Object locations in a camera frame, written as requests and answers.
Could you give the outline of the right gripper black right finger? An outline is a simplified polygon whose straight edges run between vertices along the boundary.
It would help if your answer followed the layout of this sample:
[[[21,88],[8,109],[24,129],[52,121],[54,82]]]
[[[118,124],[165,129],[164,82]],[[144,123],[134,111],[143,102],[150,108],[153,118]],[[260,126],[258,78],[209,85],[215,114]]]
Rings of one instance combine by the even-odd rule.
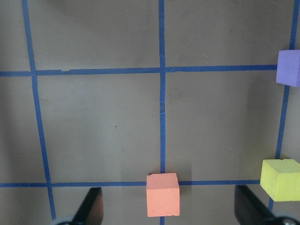
[[[235,186],[234,214],[240,225],[278,225],[278,219],[247,185]]]

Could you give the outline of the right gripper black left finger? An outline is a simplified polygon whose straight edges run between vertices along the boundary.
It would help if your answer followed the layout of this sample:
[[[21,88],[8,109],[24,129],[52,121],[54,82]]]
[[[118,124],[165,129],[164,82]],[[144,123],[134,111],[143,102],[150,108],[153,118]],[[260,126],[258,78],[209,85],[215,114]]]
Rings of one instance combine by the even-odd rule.
[[[104,217],[102,188],[89,189],[82,204],[71,220],[72,225],[101,225]]]

